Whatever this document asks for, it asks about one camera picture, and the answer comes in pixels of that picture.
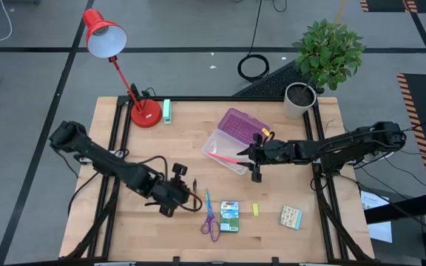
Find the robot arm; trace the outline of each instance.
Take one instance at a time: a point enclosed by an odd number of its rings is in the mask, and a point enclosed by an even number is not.
[[[260,183],[260,166],[293,163],[306,165],[319,162],[323,174],[335,175],[349,161],[357,163],[366,154],[374,151],[392,152],[400,150],[406,136],[399,125],[392,122],[378,122],[372,126],[360,127],[352,132],[340,134],[321,141],[313,140],[270,140],[263,141],[255,134],[256,143],[238,155],[248,155],[254,163],[240,163],[252,171],[252,181]]]
[[[146,199],[152,197],[156,202],[147,205],[160,205],[163,215],[171,217],[175,209],[188,202],[189,195],[196,197],[187,188],[181,176],[186,174],[187,167],[175,163],[175,176],[166,180],[163,173],[142,163],[127,163],[123,159],[92,142],[85,128],[76,122],[62,122],[50,136],[50,146],[56,151],[67,153],[78,152],[93,161],[93,168],[103,175],[116,176],[126,186]]]

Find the black floor mat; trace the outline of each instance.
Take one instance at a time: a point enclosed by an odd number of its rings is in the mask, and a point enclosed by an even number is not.
[[[414,126],[426,123],[426,75],[398,74],[397,79],[410,122]],[[414,132],[426,169],[426,126]]]
[[[365,12],[426,13],[426,0],[359,0]]]
[[[307,83],[308,79],[302,76],[295,61],[292,61],[278,70],[267,75],[263,79],[241,89],[233,96],[284,96],[285,88],[293,82]]]

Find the white plant pot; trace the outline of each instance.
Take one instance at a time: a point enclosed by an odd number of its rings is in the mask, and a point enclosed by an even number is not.
[[[310,103],[310,105],[298,106],[295,103],[292,103],[287,97],[287,92],[288,92],[289,88],[291,88],[292,86],[295,86],[295,85],[307,86],[307,84],[302,83],[302,82],[294,82],[294,83],[288,85],[287,89],[285,89],[284,114],[285,114],[286,117],[291,118],[291,119],[296,119],[296,118],[302,117],[302,115],[308,110],[308,108],[313,106],[315,104],[315,101],[317,100],[317,94],[315,93],[315,90],[312,89],[310,86],[308,86],[308,89],[311,91],[311,94],[314,97],[314,100]]]

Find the yellow cable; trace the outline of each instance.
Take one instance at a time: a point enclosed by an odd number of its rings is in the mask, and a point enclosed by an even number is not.
[[[341,6],[339,6],[339,12],[337,16],[337,20],[335,21],[335,24],[339,23],[339,20],[341,19],[341,14],[343,13],[343,10],[345,9],[346,0],[341,1]]]

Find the floor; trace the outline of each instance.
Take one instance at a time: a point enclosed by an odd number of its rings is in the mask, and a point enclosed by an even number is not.
[[[275,1],[281,8],[285,0]],[[285,12],[277,13],[272,1],[264,0],[255,46],[271,48],[262,53],[271,71],[297,57],[288,48],[306,25],[323,18],[334,21],[341,2],[293,0]],[[84,35],[75,38],[84,9],[92,6],[119,23],[128,32],[127,46],[139,48],[119,55],[118,61],[138,88],[151,86],[158,95],[227,96],[249,85],[236,67],[251,44],[259,0],[4,3],[13,34],[0,42],[0,264],[56,259],[75,177],[47,149],[47,134],[62,120],[88,128],[97,97],[125,93],[107,61],[76,49],[86,46]],[[426,32],[426,14],[418,17]],[[338,97],[348,129],[379,120],[409,127],[396,74],[426,74],[426,43],[410,13],[366,13],[358,1],[347,1],[341,22],[363,36],[369,50],[376,49],[363,54],[362,68],[353,78],[325,95]],[[0,38],[8,31],[0,5]],[[245,65],[247,75],[258,72],[262,70],[257,61]],[[405,151],[417,151],[411,133]],[[419,156],[396,153],[389,160],[426,183]],[[368,171],[403,194],[426,194],[426,187],[385,161],[369,165]],[[360,170],[356,175],[372,188],[389,191]],[[386,250],[376,254],[384,260],[419,263]]]

